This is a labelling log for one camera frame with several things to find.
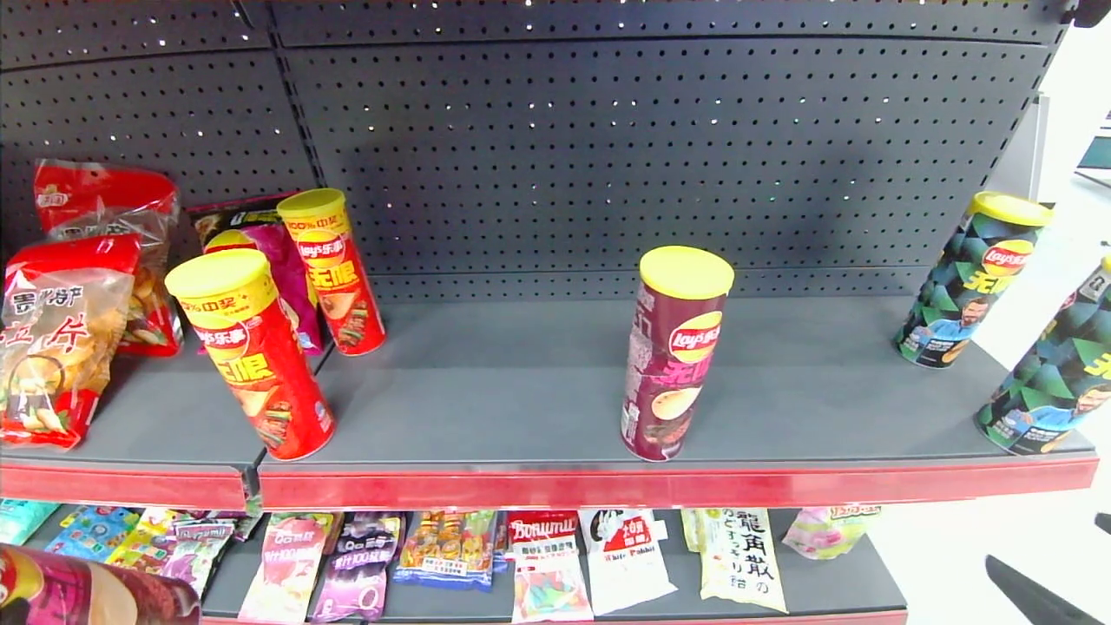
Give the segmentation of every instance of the gray shelf board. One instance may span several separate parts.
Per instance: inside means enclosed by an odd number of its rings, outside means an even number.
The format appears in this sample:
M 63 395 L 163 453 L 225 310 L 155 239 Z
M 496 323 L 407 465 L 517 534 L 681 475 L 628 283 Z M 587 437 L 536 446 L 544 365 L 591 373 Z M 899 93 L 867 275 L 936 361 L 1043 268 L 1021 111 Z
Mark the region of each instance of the gray shelf board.
M 795 511 L 771 511 L 777 538 L 775 556 L 783 579 L 788 609 L 792 615 L 821 615 L 905 609 L 907 603 L 879 554 L 865 537 L 849 554 L 830 562 L 803 558 L 778 542 Z M 775 616 L 779 613 L 724 599 L 699 598 L 700 556 L 683 544 L 679 513 L 657 513 L 668 524 L 670 538 L 661 543 L 671 583 L 679 589 L 659 599 L 608 614 L 598 621 L 707 619 Z M 224 554 L 204 596 L 206 616 L 234 617 L 258 569 L 262 528 L 246 544 L 232 545 Z M 589 579 L 585 558 L 583 574 Z M 513 606 L 511 572 L 496 574 L 490 593 L 407 586 L 390 582 L 382 623 L 508 622 Z M 344 623 L 358 623 L 356 619 Z
M 890 337 L 910 304 L 731 299 L 687 445 L 663 465 L 618 432 L 631 300 L 390 305 L 382 349 L 318 375 L 340 436 L 260 472 L 1008 462 L 971 420 L 1005 370 L 977 346 L 948 371 L 903 361 Z M 1090 452 L 1073 435 L 1058 454 Z
M 170 359 L 117 356 L 84 442 L 68 452 L 4 446 L 4 463 L 127 468 L 134 465 L 251 467 L 262 444 L 200 343 L 186 330 Z M 316 370 L 324 356 L 310 357 Z

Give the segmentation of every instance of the black object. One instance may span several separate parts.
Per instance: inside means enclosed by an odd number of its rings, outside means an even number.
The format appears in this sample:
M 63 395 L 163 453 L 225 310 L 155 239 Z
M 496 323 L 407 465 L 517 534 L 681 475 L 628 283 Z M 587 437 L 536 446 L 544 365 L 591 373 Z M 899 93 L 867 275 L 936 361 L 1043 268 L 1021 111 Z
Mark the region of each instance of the black object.
M 988 556 L 985 568 L 988 577 L 1033 625 L 1103 625 L 994 556 Z

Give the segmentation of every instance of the potato chip canister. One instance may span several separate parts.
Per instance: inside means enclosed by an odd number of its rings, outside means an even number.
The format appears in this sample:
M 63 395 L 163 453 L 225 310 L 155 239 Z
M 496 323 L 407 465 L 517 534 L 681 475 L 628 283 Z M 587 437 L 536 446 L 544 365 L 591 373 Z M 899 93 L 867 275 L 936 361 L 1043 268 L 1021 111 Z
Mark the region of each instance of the potato chip canister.
M 729 262 L 690 246 L 640 259 L 621 411 L 621 436 L 637 456 L 669 461 L 682 448 L 734 276 Z
M 1111 255 L 1064 300 L 1034 345 L 975 414 L 977 425 L 992 443 L 1017 455 L 1047 454 L 1111 403 L 1109 286 Z
M 166 285 L 270 455 L 296 461 L 323 447 L 336 420 L 266 254 L 228 249 L 198 255 L 170 271 Z
M 336 350 L 362 356 L 386 342 L 386 329 L 354 245 L 346 203 L 339 189 L 312 189 L 278 202 L 278 214 L 320 296 Z
M 1051 218 L 1030 200 L 994 191 L 973 195 L 895 334 L 903 359 L 934 370 L 952 365 Z

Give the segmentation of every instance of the purple candy bag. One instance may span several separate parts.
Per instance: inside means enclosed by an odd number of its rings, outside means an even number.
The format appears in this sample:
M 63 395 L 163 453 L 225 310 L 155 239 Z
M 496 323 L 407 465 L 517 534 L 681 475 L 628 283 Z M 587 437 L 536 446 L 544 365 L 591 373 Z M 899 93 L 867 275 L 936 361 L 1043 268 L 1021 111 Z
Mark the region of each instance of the purple candy bag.
M 278 216 L 278 202 L 290 193 L 247 198 L 243 200 L 186 209 L 197 229 L 204 253 L 221 249 L 251 248 L 267 255 L 270 273 L 286 312 L 297 329 L 297 339 L 304 353 L 322 354 L 320 320 L 317 316 L 317 291 L 304 273 L 304 263 L 293 239 Z
M 324 565 L 324 583 L 311 621 L 331 623 L 350 616 L 378 621 L 386 606 L 386 567 L 401 533 L 398 513 L 343 515 L 343 532 Z

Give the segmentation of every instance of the pink candy bag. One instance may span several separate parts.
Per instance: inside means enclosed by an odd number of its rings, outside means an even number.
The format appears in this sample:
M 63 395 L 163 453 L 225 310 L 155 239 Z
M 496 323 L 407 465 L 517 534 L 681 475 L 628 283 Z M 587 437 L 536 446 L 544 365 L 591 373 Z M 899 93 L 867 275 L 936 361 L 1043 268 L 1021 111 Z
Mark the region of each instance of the pink candy bag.
M 291 193 L 247 198 L 186 209 L 197 229 L 204 253 L 221 249 L 251 248 L 267 254 L 278 292 L 292 312 L 297 339 L 304 353 L 322 354 L 317 291 L 304 273 L 304 263 L 278 216 L 276 206 Z

